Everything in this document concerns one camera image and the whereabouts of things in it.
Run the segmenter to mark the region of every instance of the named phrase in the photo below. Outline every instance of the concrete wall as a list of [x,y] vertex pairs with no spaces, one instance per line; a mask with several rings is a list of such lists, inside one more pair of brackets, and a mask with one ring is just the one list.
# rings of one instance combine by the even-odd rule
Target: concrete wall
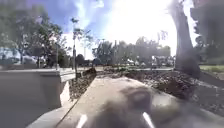
[[24,128],[69,99],[71,70],[14,70],[0,72],[0,127]]

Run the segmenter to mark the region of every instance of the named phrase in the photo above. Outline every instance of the sidewalk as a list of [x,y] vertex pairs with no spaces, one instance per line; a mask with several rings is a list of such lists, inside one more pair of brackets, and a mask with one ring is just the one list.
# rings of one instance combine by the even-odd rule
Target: sidewalk
[[[222,117],[199,109],[168,94],[152,88],[139,90],[140,93],[138,93],[138,90],[133,91],[133,94],[130,91],[122,91],[127,90],[128,87],[146,86],[125,77],[118,79],[97,77],[57,127],[74,128],[80,116],[87,115],[85,127],[91,125],[92,128],[103,128],[107,125],[105,122],[108,121],[105,111],[110,110],[103,106],[109,106],[113,110],[113,112],[109,112],[110,115],[113,113],[113,117],[108,118],[109,120],[119,121],[119,116],[122,116],[122,119],[128,120],[129,125],[134,124],[136,127],[139,127],[139,118],[142,117],[143,110],[150,113],[154,124],[159,128],[222,128],[224,126]],[[146,103],[149,103],[150,99],[149,109],[146,109]]]

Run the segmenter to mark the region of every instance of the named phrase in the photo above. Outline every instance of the sky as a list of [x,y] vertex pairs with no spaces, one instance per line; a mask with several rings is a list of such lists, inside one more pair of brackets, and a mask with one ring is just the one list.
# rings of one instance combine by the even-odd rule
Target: sky
[[[91,30],[96,39],[111,42],[124,40],[135,43],[140,36],[157,39],[157,32],[165,30],[168,37],[162,45],[171,47],[171,54],[176,53],[176,29],[172,18],[165,8],[171,0],[29,0],[29,4],[41,4],[45,7],[51,20],[62,26],[63,36],[68,46],[73,46],[72,17],[79,19],[78,26]],[[194,21],[190,17],[192,1],[185,2],[185,14],[188,16],[190,35],[193,44],[195,37]],[[84,54],[82,43],[76,41],[77,53]],[[92,59],[92,50],[86,50],[86,59]]]

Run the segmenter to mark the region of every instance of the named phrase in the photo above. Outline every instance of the sunlight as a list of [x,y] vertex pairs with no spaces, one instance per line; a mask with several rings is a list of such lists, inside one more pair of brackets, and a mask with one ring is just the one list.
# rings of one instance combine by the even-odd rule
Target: sunlight
[[[140,36],[157,39],[157,32],[165,30],[169,32],[171,42],[176,43],[175,26],[171,17],[165,13],[170,2],[171,0],[116,0],[112,12],[108,14],[110,21],[104,36],[109,40],[135,43]],[[176,44],[169,45],[175,49]]]

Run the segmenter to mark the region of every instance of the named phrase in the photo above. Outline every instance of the lawn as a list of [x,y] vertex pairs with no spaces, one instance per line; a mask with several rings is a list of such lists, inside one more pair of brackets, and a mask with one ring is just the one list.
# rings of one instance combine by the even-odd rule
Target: lawn
[[224,65],[200,65],[202,70],[211,71],[211,72],[224,72]]

